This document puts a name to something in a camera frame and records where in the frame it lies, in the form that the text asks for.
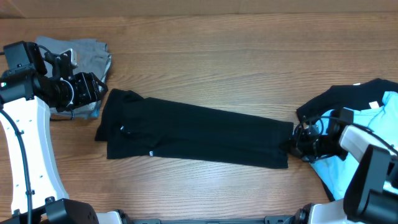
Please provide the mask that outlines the black t-shirt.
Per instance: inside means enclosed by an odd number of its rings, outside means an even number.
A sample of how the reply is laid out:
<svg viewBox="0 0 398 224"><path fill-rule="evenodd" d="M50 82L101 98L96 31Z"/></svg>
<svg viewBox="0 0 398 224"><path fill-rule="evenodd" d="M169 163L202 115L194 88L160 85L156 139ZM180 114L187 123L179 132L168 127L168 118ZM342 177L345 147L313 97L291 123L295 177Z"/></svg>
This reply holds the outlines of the black t-shirt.
<svg viewBox="0 0 398 224"><path fill-rule="evenodd" d="M286 169L288 155L279 145L292 131L291 122L113 89L95 141L107 143L108 159L152 156Z"/></svg>

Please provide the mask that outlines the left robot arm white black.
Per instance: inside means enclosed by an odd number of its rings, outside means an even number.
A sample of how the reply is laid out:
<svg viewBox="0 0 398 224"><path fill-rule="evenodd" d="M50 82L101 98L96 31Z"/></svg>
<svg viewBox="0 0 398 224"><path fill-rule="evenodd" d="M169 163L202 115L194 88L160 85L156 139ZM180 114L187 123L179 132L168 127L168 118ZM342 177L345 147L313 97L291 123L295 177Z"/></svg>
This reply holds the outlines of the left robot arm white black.
<svg viewBox="0 0 398 224"><path fill-rule="evenodd" d="M98 213L69 198L60 179L50 137L51 109L73 112L104 97L107 86L92 73L75 73L72 50L54 54L34 42L2 51L1 124L12 170L10 223L128 223L122 210Z"/></svg>

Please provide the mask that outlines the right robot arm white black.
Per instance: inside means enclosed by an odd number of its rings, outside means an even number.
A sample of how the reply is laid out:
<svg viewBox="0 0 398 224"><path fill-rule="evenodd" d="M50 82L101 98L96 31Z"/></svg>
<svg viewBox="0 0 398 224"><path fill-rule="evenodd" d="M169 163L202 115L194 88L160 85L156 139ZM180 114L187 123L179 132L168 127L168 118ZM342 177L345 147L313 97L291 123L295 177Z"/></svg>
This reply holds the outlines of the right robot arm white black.
<svg viewBox="0 0 398 224"><path fill-rule="evenodd" d="M322 116L306 118L280 148L307 163L351 154L359 166L345 196L326 204L308 204L286 223L397 223L397 150L370 128L354 123L354 113L334 110L328 125Z"/></svg>

